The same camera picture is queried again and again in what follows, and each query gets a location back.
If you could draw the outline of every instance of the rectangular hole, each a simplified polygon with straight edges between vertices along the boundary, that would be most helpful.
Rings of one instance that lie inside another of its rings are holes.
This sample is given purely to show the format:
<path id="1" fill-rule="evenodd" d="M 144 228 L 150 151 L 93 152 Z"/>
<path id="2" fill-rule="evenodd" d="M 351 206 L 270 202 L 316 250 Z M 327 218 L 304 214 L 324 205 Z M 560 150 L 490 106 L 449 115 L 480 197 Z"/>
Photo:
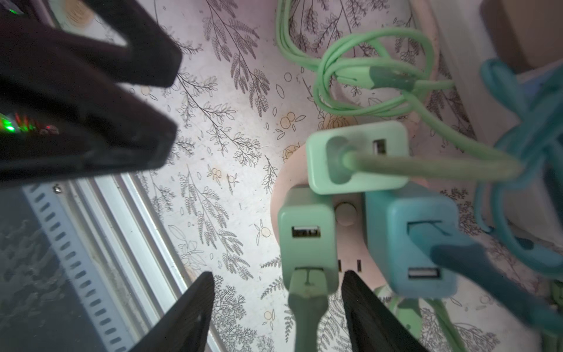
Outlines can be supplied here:
<path id="1" fill-rule="evenodd" d="M 79 287 L 80 288 L 86 288 L 86 287 L 90 286 L 91 283 L 92 282 L 90 280 L 86 280 L 83 283 L 81 283 Z"/>
<path id="2" fill-rule="evenodd" d="M 102 303 L 102 300 L 98 298 L 97 300 L 90 302 L 90 307 L 97 306 L 100 303 Z"/>
<path id="3" fill-rule="evenodd" d="M 35 198 L 35 202 L 36 202 L 36 203 L 39 203 L 39 202 L 41 201 L 41 199 L 43 199 L 43 198 L 45 198 L 45 193 L 41 193 L 40 195 L 38 195 L 38 196 Z"/>
<path id="4" fill-rule="evenodd" d="M 440 268 L 409 268 L 409 279 L 440 279 Z"/>
<path id="5" fill-rule="evenodd" d="M 73 252 L 67 254 L 67 255 L 65 256 L 65 259 L 66 259 L 66 260 L 69 260 L 70 258 L 74 257 L 75 255 L 76 255 L 76 252 L 73 251 Z"/>
<path id="6" fill-rule="evenodd" d="M 318 226 L 292 226 L 291 233 L 293 237 L 320 237 Z"/>
<path id="7" fill-rule="evenodd" d="M 55 231 L 59 226 L 61 226 L 61 223 L 57 221 L 53 226 L 51 226 L 51 228 L 49 228 L 49 231 Z"/>
<path id="8" fill-rule="evenodd" d="M 378 139 L 373 141 L 373 154 L 375 155 L 385 155 L 387 154 L 387 145 L 385 139 Z"/>
<path id="9" fill-rule="evenodd" d="M 58 234 L 57 236 L 55 236 L 55 241 L 60 240 L 61 238 L 63 238 L 64 236 L 66 236 L 66 234 L 63 232 L 61 232 L 60 234 Z"/>
<path id="10" fill-rule="evenodd" d="M 41 212 L 41 213 L 44 212 L 45 209 L 47 209 L 47 208 L 50 207 L 50 206 L 51 206 L 51 204 L 50 204 L 49 202 L 45 203 L 45 204 L 39 209 L 39 212 Z"/>
<path id="11" fill-rule="evenodd" d="M 84 276 L 84 275 L 86 275 L 86 272 L 85 272 L 84 270 L 82 270 L 80 273 L 76 274 L 76 275 L 74 276 L 74 278 L 75 278 L 75 279 L 79 279 L 79 278 L 81 278 L 81 277 Z"/>

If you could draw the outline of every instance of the white floral surface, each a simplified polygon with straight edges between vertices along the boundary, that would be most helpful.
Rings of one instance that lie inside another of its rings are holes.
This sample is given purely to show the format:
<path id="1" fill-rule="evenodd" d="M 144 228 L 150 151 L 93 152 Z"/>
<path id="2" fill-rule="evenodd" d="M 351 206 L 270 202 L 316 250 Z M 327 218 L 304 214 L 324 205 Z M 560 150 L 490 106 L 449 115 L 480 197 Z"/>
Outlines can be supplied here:
<path id="1" fill-rule="evenodd" d="M 189 273 L 194 277 L 203 271 L 214 273 L 213 323 L 228 351 L 292 350 L 295 325 L 286 305 L 279 247 L 270 222 L 277 172 L 312 132 L 375 119 L 336 117 L 316 107 L 311 96 L 314 73 L 287 62 L 276 47 L 276 0 L 141 3 L 177 41 L 184 60 L 171 88 L 126 87 L 179 126 L 166 166 L 137 175 Z M 294 42 L 312 56 L 320 56 L 351 32 L 416 26 L 408 0 L 293 0 L 291 18 Z M 98 18 L 86 32 L 122 43 Z M 416 64 L 423 60 L 415 42 L 390 38 L 386 44 L 403 60 Z M 374 51 L 362 45 L 349 55 L 369 56 Z M 449 76 L 444 63 L 440 76 Z M 340 90 L 363 105 L 396 94 L 346 86 Z M 455 90 L 435 92 L 428 107 L 453 128 L 473 136 Z M 411 147 L 415 155 L 461 153 L 422 125 Z M 430 185 L 458 203 L 463 230 L 488 248 L 506 276 L 530 292 L 545 293 L 540 277 L 474 223 L 473 183 Z M 538 334 L 463 278 L 458 293 L 445 303 L 469 351 L 540 349 Z M 448 351 L 428 307 L 423 309 L 423 321 L 424 346 Z M 351 350 L 338 294 L 330 298 L 321 321 L 319 346 L 321 351 Z"/>

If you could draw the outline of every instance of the usb port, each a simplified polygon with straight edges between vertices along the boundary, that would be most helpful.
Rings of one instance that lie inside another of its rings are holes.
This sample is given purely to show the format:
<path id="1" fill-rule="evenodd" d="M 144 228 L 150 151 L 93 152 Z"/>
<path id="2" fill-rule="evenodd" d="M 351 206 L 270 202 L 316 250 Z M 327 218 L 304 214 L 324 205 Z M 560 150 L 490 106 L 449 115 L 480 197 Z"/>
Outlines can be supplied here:
<path id="1" fill-rule="evenodd" d="M 292 226 L 291 233 L 293 237 L 320 237 L 318 226 Z"/>
<path id="2" fill-rule="evenodd" d="M 375 155 L 387 154 L 385 139 L 378 139 L 377 141 L 373 141 L 373 154 Z"/>
<path id="3" fill-rule="evenodd" d="M 439 279 L 440 268 L 409 268 L 409 279 Z"/>

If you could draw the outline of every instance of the blue charger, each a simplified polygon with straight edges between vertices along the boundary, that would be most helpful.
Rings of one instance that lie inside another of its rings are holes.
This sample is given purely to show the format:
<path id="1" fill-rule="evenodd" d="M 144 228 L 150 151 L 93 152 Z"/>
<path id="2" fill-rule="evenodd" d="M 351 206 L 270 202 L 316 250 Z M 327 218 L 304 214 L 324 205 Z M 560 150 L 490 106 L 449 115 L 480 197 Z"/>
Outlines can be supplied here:
<path id="1" fill-rule="evenodd" d="M 395 190 L 364 195 L 367 246 L 383 276 L 399 296 L 444 298 L 455 294 L 455 274 L 434 264 L 409 238 L 408 227 L 422 222 L 458 226 L 456 203 L 408 182 Z"/>

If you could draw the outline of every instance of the black plastic part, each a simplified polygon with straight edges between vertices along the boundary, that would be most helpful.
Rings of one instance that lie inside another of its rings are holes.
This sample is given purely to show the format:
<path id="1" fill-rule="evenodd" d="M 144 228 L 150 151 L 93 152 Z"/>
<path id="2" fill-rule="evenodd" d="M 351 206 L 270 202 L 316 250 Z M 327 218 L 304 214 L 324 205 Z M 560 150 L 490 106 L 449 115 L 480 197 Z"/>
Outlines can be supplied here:
<path id="1" fill-rule="evenodd" d="M 428 352 L 351 270 L 342 299 L 353 352 Z"/>
<path id="2" fill-rule="evenodd" d="M 213 274 L 206 271 L 129 352 L 203 352 L 214 299 Z"/>
<path id="3" fill-rule="evenodd" d="M 0 185 L 159 168 L 176 124 L 115 85 L 169 86 L 182 53 L 133 0 L 87 0 L 128 41 L 114 46 L 30 19 L 0 21 L 0 113 L 57 135 L 0 131 Z"/>

